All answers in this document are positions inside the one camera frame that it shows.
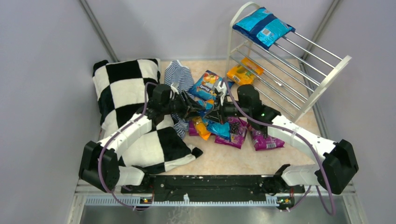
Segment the blue Slendy candy bag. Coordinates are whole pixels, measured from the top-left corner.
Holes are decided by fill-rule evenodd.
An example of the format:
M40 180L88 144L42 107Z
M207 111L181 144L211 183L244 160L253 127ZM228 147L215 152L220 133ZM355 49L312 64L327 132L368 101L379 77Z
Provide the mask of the blue Slendy candy bag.
M190 94L203 100L215 99L218 93L225 92L226 87L218 89L222 83L222 77L207 70L201 78L188 90Z

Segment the blue candy bag front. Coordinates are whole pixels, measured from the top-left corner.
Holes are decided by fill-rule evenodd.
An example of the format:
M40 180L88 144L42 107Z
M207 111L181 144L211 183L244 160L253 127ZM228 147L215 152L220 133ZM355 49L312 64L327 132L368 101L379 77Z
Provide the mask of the blue candy bag front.
M266 50L277 40L296 30L264 7L244 17L232 28Z

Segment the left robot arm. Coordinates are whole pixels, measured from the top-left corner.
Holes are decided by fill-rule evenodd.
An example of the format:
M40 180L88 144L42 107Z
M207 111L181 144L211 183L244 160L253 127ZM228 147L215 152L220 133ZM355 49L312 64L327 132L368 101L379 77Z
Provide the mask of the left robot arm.
M190 98L185 91L159 84L144 107L113 134L98 142L89 141L83 149L78 172L80 179L110 193L121 183L118 161L124 152L152 127L163 121L165 115L177 114L183 119L198 116L204 107Z

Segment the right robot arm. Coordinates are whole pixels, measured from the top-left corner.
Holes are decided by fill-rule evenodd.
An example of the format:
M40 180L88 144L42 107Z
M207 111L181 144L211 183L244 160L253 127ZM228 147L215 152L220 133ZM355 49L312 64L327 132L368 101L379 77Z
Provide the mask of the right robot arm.
M228 117L245 117L255 130L284 141L315 162L314 165L283 165L280 176L287 185L321 186L339 195L358 172L354 148L349 141L329 140L298 126L278 110L263 104L254 86L239 86L238 100L233 98L226 83L218 84L214 90L217 96L205 118L223 122Z

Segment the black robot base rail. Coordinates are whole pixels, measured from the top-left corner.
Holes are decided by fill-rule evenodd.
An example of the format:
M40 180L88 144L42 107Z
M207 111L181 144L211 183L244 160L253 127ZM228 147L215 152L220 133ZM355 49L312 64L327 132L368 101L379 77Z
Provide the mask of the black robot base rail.
M139 186L125 184L122 194L149 194L155 202L258 202L280 193L304 193L272 175L149 175Z

